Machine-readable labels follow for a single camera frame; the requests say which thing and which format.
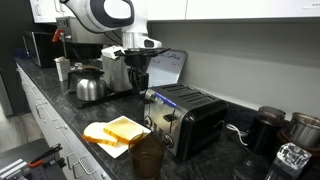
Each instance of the coffee carafe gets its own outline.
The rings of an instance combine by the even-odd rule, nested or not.
[[[83,101],[96,101],[106,94],[106,83],[100,79],[104,74],[97,68],[83,68],[68,73],[68,89],[70,89],[71,77],[78,76],[76,85],[77,98]]]

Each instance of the toaster knob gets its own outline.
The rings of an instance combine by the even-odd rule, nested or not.
[[[146,116],[144,118],[144,125],[147,127],[147,128],[151,128],[152,127],[152,120],[150,118],[150,116]]]
[[[169,134],[164,135],[164,142],[168,148],[172,149],[174,147],[174,142]]]

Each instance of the power cord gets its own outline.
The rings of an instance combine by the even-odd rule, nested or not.
[[[238,133],[239,140],[240,140],[241,144],[244,146],[248,145],[248,144],[244,143],[241,139],[241,137],[244,135],[244,132],[240,132],[239,129],[232,124],[226,124],[226,128],[230,129],[231,131],[236,131]]]

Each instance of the kettle handle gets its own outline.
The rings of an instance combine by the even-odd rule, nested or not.
[[[70,71],[68,72],[68,90],[70,90],[70,84],[71,84],[71,77],[73,74],[76,74],[77,71]]]

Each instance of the black mug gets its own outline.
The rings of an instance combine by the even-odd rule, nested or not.
[[[248,148],[255,154],[269,156],[277,140],[285,113],[273,107],[259,108],[248,133]]]

